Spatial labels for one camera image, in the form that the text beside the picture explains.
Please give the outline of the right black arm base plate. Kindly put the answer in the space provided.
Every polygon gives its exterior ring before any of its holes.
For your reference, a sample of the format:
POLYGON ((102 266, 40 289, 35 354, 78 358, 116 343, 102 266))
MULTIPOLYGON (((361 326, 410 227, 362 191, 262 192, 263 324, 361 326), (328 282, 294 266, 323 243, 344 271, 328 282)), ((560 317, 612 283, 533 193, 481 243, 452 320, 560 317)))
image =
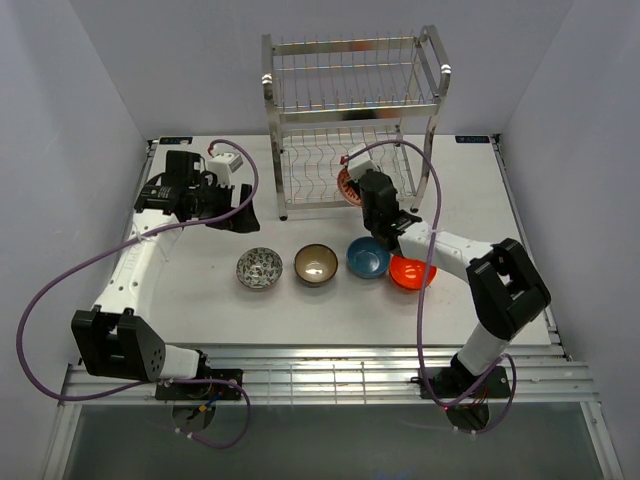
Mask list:
MULTIPOLYGON (((475 381, 475 378, 464 378, 452 367, 428 368, 427 377, 433 393, 440 399, 455 399, 461 396, 475 381)), ((425 379, 418 372, 410 379, 412 384, 419 387, 420 397, 430 399, 430 391, 425 386, 425 379)), ((511 389, 507 372, 504 367, 495 367, 488 377, 469 395, 471 399, 507 399, 511 389)))

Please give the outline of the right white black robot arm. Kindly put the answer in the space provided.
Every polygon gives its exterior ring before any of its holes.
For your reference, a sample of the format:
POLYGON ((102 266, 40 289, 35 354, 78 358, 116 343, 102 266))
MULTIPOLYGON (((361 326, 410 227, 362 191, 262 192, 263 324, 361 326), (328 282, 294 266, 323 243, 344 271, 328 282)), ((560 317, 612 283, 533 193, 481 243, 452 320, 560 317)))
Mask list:
POLYGON ((343 172, 361 201, 368 241, 394 260, 437 267, 469 285, 478 324, 450 365, 423 386, 434 395, 476 396, 513 338, 551 301, 524 247, 510 238, 490 244, 439 232, 400 208, 388 175, 355 164, 343 172))

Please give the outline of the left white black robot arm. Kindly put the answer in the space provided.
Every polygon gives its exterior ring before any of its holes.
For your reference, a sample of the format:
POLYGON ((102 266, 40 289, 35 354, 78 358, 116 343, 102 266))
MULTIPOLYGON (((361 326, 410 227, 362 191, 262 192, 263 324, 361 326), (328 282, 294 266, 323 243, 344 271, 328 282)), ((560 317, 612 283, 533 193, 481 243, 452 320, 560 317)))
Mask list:
POLYGON ((169 150, 163 172, 141 188, 131 232, 111 278, 88 311, 74 314, 71 329, 89 374, 154 382, 177 380, 190 399, 205 397, 212 376, 197 350, 167 344, 151 325, 151 304, 172 247, 189 221, 247 234, 260 224, 253 209, 254 186, 234 186, 243 165, 236 152, 205 156, 169 150))

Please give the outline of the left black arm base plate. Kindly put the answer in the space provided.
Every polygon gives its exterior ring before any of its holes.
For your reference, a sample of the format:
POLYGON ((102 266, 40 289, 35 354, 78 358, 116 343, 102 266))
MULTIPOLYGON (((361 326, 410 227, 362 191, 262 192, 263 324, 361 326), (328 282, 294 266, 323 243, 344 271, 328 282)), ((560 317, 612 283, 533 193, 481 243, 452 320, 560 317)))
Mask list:
POLYGON ((221 380, 223 384, 210 382, 159 384, 156 387, 154 399, 159 401, 206 402, 216 397, 219 400, 240 400, 241 393, 236 388, 228 386, 228 383, 241 386, 243 377, 244 371, 242 369, 213 369, 205 375, 205 378, 221 380))

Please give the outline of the grey leaf patterned bowl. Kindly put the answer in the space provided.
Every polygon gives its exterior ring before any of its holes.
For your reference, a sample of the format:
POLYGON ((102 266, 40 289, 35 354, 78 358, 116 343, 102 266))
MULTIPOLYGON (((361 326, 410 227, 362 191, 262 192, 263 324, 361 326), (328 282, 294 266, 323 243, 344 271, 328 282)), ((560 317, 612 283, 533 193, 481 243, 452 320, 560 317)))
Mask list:
POLYGON ((274 250, 255 247, 245 251, 235 267, 236 278, 250 290, 265 290, 281 277, 283 261, 274 250))

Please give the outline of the orange floral white bowl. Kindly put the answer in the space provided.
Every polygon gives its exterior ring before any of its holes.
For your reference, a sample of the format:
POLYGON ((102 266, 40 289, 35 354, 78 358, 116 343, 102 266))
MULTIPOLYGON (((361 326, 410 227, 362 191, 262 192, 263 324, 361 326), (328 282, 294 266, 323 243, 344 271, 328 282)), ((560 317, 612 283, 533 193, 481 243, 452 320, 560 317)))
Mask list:
POLYGON ((362 199, 357 185, 351 180, 347 168, 342 168, 337 176, 337 186, 339 193, 352 206, 362 207, 362 199))

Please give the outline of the brown bowl dark patterned rim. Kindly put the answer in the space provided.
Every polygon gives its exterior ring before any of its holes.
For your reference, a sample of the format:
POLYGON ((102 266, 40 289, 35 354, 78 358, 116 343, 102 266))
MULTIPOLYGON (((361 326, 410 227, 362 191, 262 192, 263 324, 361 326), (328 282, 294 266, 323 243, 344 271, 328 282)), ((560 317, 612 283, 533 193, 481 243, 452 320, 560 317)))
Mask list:
POLYGON ((303 246, 293 260, 297 279, 309 287, 319 287, 331 281, 338 270, 335 252, 324 244, 303 246))

